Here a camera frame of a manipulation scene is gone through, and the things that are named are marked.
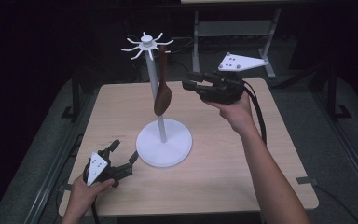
table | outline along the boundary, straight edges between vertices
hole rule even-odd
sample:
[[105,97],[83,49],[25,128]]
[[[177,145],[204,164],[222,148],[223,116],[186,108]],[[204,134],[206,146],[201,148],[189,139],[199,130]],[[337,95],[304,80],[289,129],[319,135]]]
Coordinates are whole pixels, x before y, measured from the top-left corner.
[[[266,82],[246,79],[255,89],[267,127],[268,149],[293,186],[306,209],[318,206],[310,184],[298,185],[307,176]],[[98,197],[101,216],[197,214],[259,211],[241,140],[217,109],[204,104],[181,82],[168,82],[172,102],[165,119],[175,119],[190,130],[192,149],[187,158],[171,168],[155,168],[141,159],[133,175]],[[69,178],[72,183],[84,169],[92,151],[121,144],[111,153],[112,164],[127,163],[135,150],[138,133],[156,120],[149,83],[113,84],[101,87]],[[63,195],[63,215],[70,192]]]

wooden spoon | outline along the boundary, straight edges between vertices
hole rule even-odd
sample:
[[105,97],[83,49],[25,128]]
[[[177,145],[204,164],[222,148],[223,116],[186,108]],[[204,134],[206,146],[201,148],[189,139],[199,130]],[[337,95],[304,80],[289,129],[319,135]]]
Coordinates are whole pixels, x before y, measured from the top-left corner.
[[159,84],[154,104],[154,111],[157,116],[161,116],[167,110],[171,103],[172,92],[167,86],[167,55],[165,51],[167,47],[162,45],[159,47],[158,59],[159,59]]

dark background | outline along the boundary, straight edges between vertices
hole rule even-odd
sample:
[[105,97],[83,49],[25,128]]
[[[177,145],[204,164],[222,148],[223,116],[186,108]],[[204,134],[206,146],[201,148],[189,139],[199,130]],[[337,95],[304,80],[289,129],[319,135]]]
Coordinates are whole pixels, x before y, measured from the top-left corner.
[[[275,37],[298,38],[293,69],[306,69],[326,60],[358,94],[358,1],[334,2],[285,8]],[[120,57],[121,48],[130,48],[127,36],[140,36],[143,31],[156,36],[161,29],[167,39],[193,35],[194,18],[189,11],[131,14],[58,10],[107,6],[104,1],[78,4],[0,1],[0,200],[55,96],[73,75],[78,75],[84,91],[104,83],[132,82],[139,64],[128,56]],[[255,15],[262,16],[265,11]]]

person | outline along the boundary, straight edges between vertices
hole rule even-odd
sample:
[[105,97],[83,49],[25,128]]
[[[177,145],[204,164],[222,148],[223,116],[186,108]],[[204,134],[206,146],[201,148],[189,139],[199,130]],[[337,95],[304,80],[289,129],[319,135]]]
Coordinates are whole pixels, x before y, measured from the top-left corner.
[[[272,158],[255,127],[249,95],[244,92],[241,99],[231,105],[204,103],[219,109],[220,116],[226,119],[231,128],[240,135],[255,187],[255,196],[266,222],[268,224],[310,223],[301,201]],[[76,179],[63,218],[65,222],[62,223],[77,223],[90,208],[96,195],[108,189],[111,183],[103,182],[98,186],[88,187],[81,176]]]

